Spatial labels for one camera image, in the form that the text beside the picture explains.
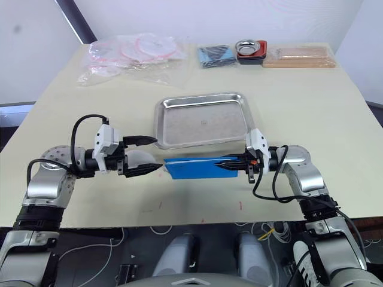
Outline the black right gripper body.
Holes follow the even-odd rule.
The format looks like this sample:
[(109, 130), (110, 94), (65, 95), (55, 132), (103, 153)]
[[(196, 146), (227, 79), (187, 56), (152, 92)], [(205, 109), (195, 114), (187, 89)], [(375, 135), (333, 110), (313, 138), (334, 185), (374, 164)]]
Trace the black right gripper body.
[(248, 175), (248, 182), (255, 183), (255, 176), (260, 173), (261, 169), (261, 152), (246, 148), (239, 159), (242, 162), (245, 173)]

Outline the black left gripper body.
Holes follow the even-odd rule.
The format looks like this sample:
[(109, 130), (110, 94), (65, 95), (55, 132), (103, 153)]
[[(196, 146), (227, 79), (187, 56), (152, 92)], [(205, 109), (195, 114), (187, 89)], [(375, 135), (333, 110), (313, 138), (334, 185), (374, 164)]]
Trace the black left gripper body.
[(115, 151), (105, 157), (105, 165), (107, 170), (116, 171), (118, 175), (128, 177), (126, 147), (125, 143), (120, 141)]

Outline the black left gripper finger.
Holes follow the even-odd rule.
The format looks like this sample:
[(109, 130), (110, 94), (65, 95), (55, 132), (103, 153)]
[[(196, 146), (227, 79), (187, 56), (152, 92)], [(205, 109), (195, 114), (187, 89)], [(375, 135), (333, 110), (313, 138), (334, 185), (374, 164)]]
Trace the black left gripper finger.
[(156, 143), (157, 139), (151, 136), (123, 136), (123, 143), (125, 146), (135, 145), (150, 145)]
[(160, 167), (162, 167), (163, 164), (160, 163), (147, 163), (147, 164), (140, 164), (137, 167), (128, 167), (124, 170), (124, 175), (127, 178), (135, 177), (135, 176), (142, 176), (146, 175), (148, 173), (151, 173)]

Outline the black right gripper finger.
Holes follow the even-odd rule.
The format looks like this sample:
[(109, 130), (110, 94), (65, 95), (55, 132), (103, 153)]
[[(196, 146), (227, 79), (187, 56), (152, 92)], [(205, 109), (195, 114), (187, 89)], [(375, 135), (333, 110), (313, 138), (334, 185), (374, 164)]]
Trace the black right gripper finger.
[(246, 170), (248, 164), (243, 161), (221, 161), (215, 163), (215, 166), (226, 170)]
[(234, 162), (247, 162), (248, 161), (248, 157), (247, 157), (246, 153), (228, 154), (228, 155), (222, 156), (222, 159), (226, 160), (226, 161), (234, 161)]

